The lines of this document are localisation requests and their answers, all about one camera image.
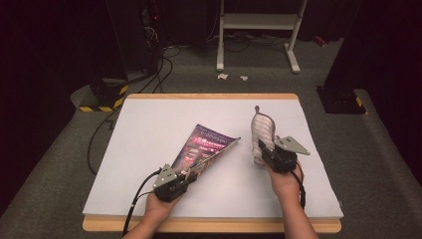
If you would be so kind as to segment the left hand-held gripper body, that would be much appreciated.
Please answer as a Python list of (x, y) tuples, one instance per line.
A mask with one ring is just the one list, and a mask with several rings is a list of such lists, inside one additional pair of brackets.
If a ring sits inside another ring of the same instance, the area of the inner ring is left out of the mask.
[(153, 192), (159, 200), (171, 202), (187, 191), (187, 188), (191, 183), (188, 183), (187, 179), (185, 181), (180, 181), (178, 178), (179, 173), (180, 172), (176, 172), (169, 164), (165, 164), (161, 168), (153, 183)]

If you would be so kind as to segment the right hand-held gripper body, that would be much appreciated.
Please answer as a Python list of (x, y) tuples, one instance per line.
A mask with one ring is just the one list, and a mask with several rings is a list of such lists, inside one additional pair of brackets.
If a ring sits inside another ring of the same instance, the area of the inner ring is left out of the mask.
[(303, 147), (292, 136), (280, 138), (274, 141), (273, 151), (267, 149), (263, 160), (277, 173), (286, 173), (294, 170), (298, 162), (298, 154), (310, 155), (311, 153)]

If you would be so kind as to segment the striped purple white cloth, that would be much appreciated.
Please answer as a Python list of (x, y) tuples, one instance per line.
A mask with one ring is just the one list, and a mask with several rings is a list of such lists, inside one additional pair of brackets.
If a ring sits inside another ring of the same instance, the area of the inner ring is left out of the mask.
[(255, 106), (255, 115), (251, 121), (252, 132), (252, 155), (254, 162), (258, 165), (264, 165), (262, 150), (259, 147), (261, 141), (269, 151), (275, 148), (275, 130), (276, 125), (273, 119), (260, 112), (260, 107)]

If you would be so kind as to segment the magazine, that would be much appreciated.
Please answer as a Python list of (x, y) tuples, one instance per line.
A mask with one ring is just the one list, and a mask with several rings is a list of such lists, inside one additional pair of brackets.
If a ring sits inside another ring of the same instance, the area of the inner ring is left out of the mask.
[(221, 154), (240, 139), (230, 137), (204, 125), (198, 124), (173, 161), (171, 167), (177, 174), (200, 175)]

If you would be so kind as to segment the person's left hand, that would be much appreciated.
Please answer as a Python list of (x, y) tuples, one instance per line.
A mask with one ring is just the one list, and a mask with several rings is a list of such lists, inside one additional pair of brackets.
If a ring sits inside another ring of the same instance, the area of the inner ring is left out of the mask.
[(154, 222), (162, 223), (170, 216), (180, 199), (181, 196), (178, 196), (171, 202), (164, 202), (159, 200), (154, 193), (150, 193), (146, 199), (144, 217)]

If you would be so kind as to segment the person's right hand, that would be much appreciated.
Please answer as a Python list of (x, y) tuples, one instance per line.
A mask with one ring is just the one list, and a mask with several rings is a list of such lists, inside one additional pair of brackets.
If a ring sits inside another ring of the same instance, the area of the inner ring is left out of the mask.
[(269, 165), (266, 166), (266, 169), (271, 178), (272, 188), (282, 202), (300, 200), (300, 186), (304, 177), (299, 163), (292, 172), (288, 173), (277, 173)]

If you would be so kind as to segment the black stand base striped edge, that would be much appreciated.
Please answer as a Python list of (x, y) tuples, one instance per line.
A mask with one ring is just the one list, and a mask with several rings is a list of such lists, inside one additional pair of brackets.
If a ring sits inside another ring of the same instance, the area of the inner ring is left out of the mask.
[(79, 104), (82, 112), (112, 112), (122, 105), (128, 89), (127, 82), (119, 79), (98, 79), (89, 84), (89, 89)]
[(316, 88), (320, 102), (327, 114), (365, 115), (363, 101), (354, 91), (343, 92), (326, 87)]

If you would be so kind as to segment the white metal stand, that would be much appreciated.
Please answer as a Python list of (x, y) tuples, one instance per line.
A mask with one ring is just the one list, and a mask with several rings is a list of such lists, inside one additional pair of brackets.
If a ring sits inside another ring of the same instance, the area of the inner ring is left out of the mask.
[(277, 30), (290, 31), (290, 42), (284, 45), (292, 72), (301, 72), (299, 63), (294, 53), (294, 46), (299, 34), (308, 0), (301, 0), (296, 14), (250, 14), (250, 13), (226, 13), (225, 0), (220, 0), (219, 10), (219, 36), (216, 58), (216, 70), (224, 71), (224, 31), (235, 30)]

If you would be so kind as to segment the dark equipment rack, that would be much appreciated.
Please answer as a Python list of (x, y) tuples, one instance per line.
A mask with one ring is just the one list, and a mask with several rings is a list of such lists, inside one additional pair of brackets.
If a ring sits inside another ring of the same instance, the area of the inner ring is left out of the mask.
[(160, 0), (140, 0), (140, 14), (150, 55), (150, 71), (156, 72), (165, 42)]

